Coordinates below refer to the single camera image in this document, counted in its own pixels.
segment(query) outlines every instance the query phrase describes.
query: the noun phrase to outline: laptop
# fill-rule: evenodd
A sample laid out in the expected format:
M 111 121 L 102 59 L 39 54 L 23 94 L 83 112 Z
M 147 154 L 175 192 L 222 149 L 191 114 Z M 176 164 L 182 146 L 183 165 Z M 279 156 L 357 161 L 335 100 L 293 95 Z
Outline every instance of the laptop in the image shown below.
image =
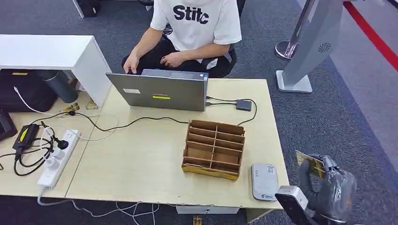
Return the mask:
M 205 110 L 208 73 L 144 69 L 142 75 L 106 75 L 131 106 Z

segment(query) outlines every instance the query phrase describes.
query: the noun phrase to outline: desk leg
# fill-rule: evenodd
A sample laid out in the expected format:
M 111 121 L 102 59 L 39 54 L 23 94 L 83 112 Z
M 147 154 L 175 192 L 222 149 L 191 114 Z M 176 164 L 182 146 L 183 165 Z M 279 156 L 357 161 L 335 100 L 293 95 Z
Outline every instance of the desk leg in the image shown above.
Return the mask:
M 246 209 L 247 223 L 249 224 L 254 220 L 259 219 L 270 212 L 272 212 L 272 210 Z
M 79 12 L 79 15 L 81 18 L 84 18 L 84 14 L 82 9 L 80 8 L 79 4 L 77 3 L 77 0 L 72 0 L 72 2 L 75 4 L 75 7 L 77 9 L 77 11 Z
M 111 82 L 105 73 L 111 72 L 104 55 L 93 37 L 80 56 L 72 73 L 99 107 L 102 107 L 104 104 L 111 87 Z

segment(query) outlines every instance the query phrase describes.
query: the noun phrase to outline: white label sticker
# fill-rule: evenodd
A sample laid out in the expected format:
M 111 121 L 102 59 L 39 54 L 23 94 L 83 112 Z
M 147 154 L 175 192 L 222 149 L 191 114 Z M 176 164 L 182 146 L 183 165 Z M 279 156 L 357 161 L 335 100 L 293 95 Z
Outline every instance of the white label sticker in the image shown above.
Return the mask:
M 139 92 L 138 89 L 127 89 L 127 88 L 123 88 L 123 91 L 126 93 L 131 93 L 131 94 L 141 94 L 141 92 Z

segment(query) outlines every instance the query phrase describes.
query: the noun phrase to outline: power cord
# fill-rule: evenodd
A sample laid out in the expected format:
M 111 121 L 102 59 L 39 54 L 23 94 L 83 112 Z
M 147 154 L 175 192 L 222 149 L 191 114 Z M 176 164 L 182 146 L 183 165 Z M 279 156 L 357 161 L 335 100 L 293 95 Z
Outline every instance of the power cord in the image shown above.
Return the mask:
M 43 188 L 42 188 L 42 190 L 41 190 L 41 192 L 40 192 L 40 195 L 38 196 L 38 200 L 37 200 L 37 202 L 38 202 L 39 205 L 42 205 L 42 206 L 52 206 L 52 205 L 58 205 L 58 204 L 62 204 L 62 203 L 72 202 L 72 204 L 73 204 L 73 206 L 75 207 L 75 209 L 86 211 L 86 212 L 89 213 L 92 217 L 95 217 L 95 218 L 104 217 L 104 216 L 107 216 L 107 215 L 109 215 L 109 214 L 111 214 L 111 213 L 120 211 L 120 212 L 122 212 L 122 213 L 124 213 L 124 214 L 126 214 L 126 215 L 129 215 L 130 217 L 132 217 L 133 220 L 134 220 L 134 222 L 135 222 L 137 225 L 139 225 L 139 223 L 135 220 L 135 217 L 142 216 L 142 215 L 152 214 L 153 225 L 155 225 L 155 212 L 158 211 L 159 208 L 160 208 L 160 205 L 158 204 L 157 209 L 154 210 L 154 209 L 153 209 L 153 204 L 152 204 L 152 211 L 151 211 L 151 212 L 145 212 L 145 213 L 135 214 L 135 213 L 136 213 L 136 210 L 137 210 L 137 207 L 138 207 L 138 205 L 139 205 L 139 203 L 136 203 L 136 204 L 134 204 L 134 205 L 131 205 L 131 206 L 128 206 L 128 207 L 125 207 L 125 208 L 120 208 L 119 205 L 117 204 L 117 202 L 115 202 L 116 208 L 117 208 L 116 210 L 113 210 L 113 211 L 110 211 L 110 212 L 107 212 L 107 213 L 104 213 L 104 214 L 100 214 L 100 215 L 94 215 L 94 213 L 92 213 L 92 212 L 89 211 L 88 209 L 79 208 L 79 207 L 76 205 L 76 201 L 75 201 L 75 200 L 72 200 L 72 199 L 66 199 L 66 200 L 62 200 L 62 201 L 59 201 L 59 202 L 49 202 L 49 203 L 42 202 L 42 201 L 41 201 L 41 197 L 43 196 L 44 192 L 46 192 L 46 191 L 49 190 L 49 189 L 50 189 L 49 187 L 43 187 Z M 133 208 L 133 207 L 134 207 L 134 212 L 133 212 L 133 214 L 130 214 L 130 213 L 125 212 L 125 210 L 131 209 L 131 208 Z
M 33 163 L 33 164 L 31 164 L 31 165 L 25 165 L 25 164 L 22 162 L 22 157 L 20 157 L 20 158 L 15 158 L 15 160 L 14 160 L 14 173 L 15 173 L 17 176 L 23 177 L 23 176 L 27 176 L 27 175 L 32 174 L 33 172 L 35 172 L 37 169 L 39 169 L 39 168 L 44 164 L 45 160 L 50 156 L 50 152 L 53 151 L 54 140 L 53 140 L 52 137 L 51 137 L 51 141 L 49 141 L 49 140 L 43 138 L 43 136 L 42 136 L 41 138 L 35 138 L 35 139 L 33 139 L 33 141 L 37 141 L 37 140 L 40 140 L 40 149 L 37 149 L 37 150 L 34 150 L 34 151 L 29 151 L 29 153 L 32 153 L 32 152 L 35 152 L 35 151 L 39 151 L 39 150 L 42 150 L 42 149 L 46 149 L 47 151 L 44 153 L 43 157 L 41 157 L 38 161 L 36 161 L 35 163 Z M 47 143 L 45 143 L 44 145 L 49 144 L 50 147 L 44 147 L 44 148 L 43 148 L 44 145 L 41 144 L 41 142 L 42 142 L 43 140 L 47 142 Z M 29 172 L 27 172 L 27 173 L 19 173 L 19 172 L 17 171 L 17 169 L 16 169 L 16 164 L 17 164 L 17 162 L 19 162 L 19 163 L 21 164 L 21 166 L 23 166 L 23 167 L 25 167 L 25 168 L 30 168 L 30 167 L 33 167 L 33 166 L 35 166 L 35 165 L 37 165 L 37 164 L 39 164 L 39 165 L 37 165 L 33 170 L 31 170 L 31 171 L 29 171 Z
M 226 100 L 226 99 L 214 98 L 214 97 L 211 97 L 211 96 L 206 96 L 206 99 L 212 99 L 212 100 L 217 100 L 217 101 L 229 102 L 229 103 L 224 103 L 224 104 L 223 104 L 223 103 L 210 103 L 209 105 L 236 105 L 236 102 L 239 100 L 239 99 L 236 99 L 236 100 Z M 257 115 L 257 104 L 256 104 L 256 102 L 255 102 L 254 100 L 252 100 L 252 99 L 250 99 L 250 98 L 244 98 L 244 99 L 241 99 L 241 100 L 246 100 L 246 101 L 251 101 L 251 102 L 253 102 L 253 103 L 254 103 L 254 106 L 256 106 L 256 108 L 255 108 L 255 110 L 254 110 L 254 115 L 253 115 L 252 118 L 238 123 L 237 126 L 240 126 L 240 125 L 242 125 L 242 124 L 244 124 L 244 123 L 247 123 L 247 122 L 252 121 L 254 118 L 256 118 L 256 115 Z
M 236 105 L 236 103 L 228 103 L 228 102 L 212 103 L 212 102 L 206 102 L 206 106 L 211 106 L 211 105 Z
M 22 95 L 19 93 L 18 88 L 15 87 L 15 86 L 14 86 L 14 91 L 18 94 L 19 98 L 22 100 L 22 102 L 25 104 L 25 106 L 28 107 L 30 110 L 32 110 L 32 111 L 34 111 L 34 112 L 37 112 L 37 113 L 45 114 L 45 115 L 51 115 L 50 117 L 46 117 L 46 118 L 42 118 L 42 119 L 35 120 L 35 121 L 33 121 L 31 124 L 33 124 L 33 123 L 35 123 L 35 122 L 37 122 L 37 121 L 47 120 L 47 119 L 51 119 L 51 118 L 54 118 L 54 117 L 57 117 L 57 116 L 61 116 L 61 117 L 70 116 L 69 112 L 61 112 L 61 113 L 58 113 L 58 114 L 51 114 L 51 113 L 40 112 L 40 111 L 38 111 L 38 110 L 35 110 L 35 109 L 33 109 L 32 107 L 30 107 L 30 106 L 26 103 L 25 99 L 24 99 L 24 98 L 22 97 Z M 110 115 L 110 116 L 112 116 L 112 117 L 114 117 L 114 118 L 116 119 L 116 126 L 119 125 L 119 119 L 118 119 L 116 116 L 111 115 L 111 114 L 107 114 L 107 113 L 98 113 L 98 114 L 96 114 L 96 115 L 90 115 L 90 116 L 85 115 L 84 117 L 87 117 L 87 118 L 89 118 L 89 117 L 97 117 L 97 116 L 99 116 L 99 115 Z M 110 135 L 112 135 L 113 132 L 115 131 L 115 130 L 113 130 L 110 134 L 108 134 L 107 136 L 105 136 L 105 137 L 103 137 L 103 138 L 100 138 L 100 139 L 88 139 L 88 138 L 85 138 L 85 137 L 83 137 L 83 136 L 81 136 L 81 135 L 75 133 L 73 130 L 71 130 L 71 129 L 67 128 L 67 127 L 61 127 L 61 128 L 64 128 L 64 129 L 66 129 L 66 130 L 69 130 L 70 132 L 74 133 L 75 135 L 79 136 L 80 138 L 82 138 L 83 140 L 86 140 L 86 141 L 100 141 L 100 140 L 103 140 L 103 139 L 105 139 L 105 138 L 108 138 L 108 137 L 109 137 Z
M 33 139 L 33 142 L 38 141 L 38 140 L 40 140 L 40 138 L 35 138 L 35 139 Z M 51 142 L 49 140 L 47 140 L 45 138 L 43 140 L 47 142 L 43 146 L 45 146 L 47 144 L 51 145 Z M 40 146 L 39 145 L 31 145 L 30 147 L 40 147 Z M 47 149 L 47 148 L 40 148 L 40 149 L 36 149 L 36 150 L 32 150 L 32 151 L 26 151 L 26 152 L 21 153 L 21 155 L 37 152 L 37 151 L 40 151 L 42 149 Z M 0 158 L 1 157 L 5 157 L 5 156 L 15 156 L 15 155 L 16 155 L 16 153 L 9 153 L 9 154 L 5 154 L 5 155 L 0 156 Z M 4 167 L 3 167 L 3 165 L 1 163 L 0 163 L 0 170 L 4 170 Z
M 125 127 L 128 127 L 128 126 L 130 126 L 131 124 L 133 124 L 133 123 L 135 123 L 135 122 L 137 122 L 137 121 L 139 121 L 139 120 L 143 120 L 143 119 L 149 119 L 149 120 L 164 120 L 164 119 L 168 119 L 168 120 L 172 120 L 172 121 L 174 121 L 174 122 L 182 123 L 182 124 L 188 124 L 188 123 L 189 123 L 189 122 L 179 121 L 179 120 L 173 119 L 173 118 L 171 118 L 171 117 L 160 117 L 160 118 L 140 117 L 140 118 L 134 120 L 133 122 L 130 122 L 129 124 L 124 125 L 124 126 L 112 127 L 112 128 L 109 128 L 109 129 L 102 129 L 102 128 L 98 127 L 98 126 L 92 121 L 92 119 L 91 119 L 90 117 L 88 117 L 88 116 L 86 116 L 86 115 L 84 115 L 84 114 L 82 114 L 82 113 L 74 112 L 74 111 L 71 111 L 71 112 L 69 112 L 69 113 L 70 113 L 70 115 L 76 114 L 76 115 L 82 115 L 82 116 L 86 117 L 86 118 L 87 118 L 98 130 L 100 130 L 100 131 L 109 131 L 109 130 L 113 130 L 113 129 L 125 128 Z

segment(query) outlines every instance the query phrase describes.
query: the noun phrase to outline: card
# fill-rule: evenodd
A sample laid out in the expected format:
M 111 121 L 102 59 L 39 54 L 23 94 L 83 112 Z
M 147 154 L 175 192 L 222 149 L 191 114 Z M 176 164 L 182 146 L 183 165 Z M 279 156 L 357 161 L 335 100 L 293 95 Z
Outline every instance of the card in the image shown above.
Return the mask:
M 310 162 L 310 172 L 315 173 L 320 178 L 325 177 L 325 166 L 323 165 L 322 161 L 314 157 L 308 156 L 297 150 L 296 150 L 296 156 L 297 156 L 297 163 L 299 166 L 301 165 L 301 163 L 303 163 L 305 159 L 307 159 Z

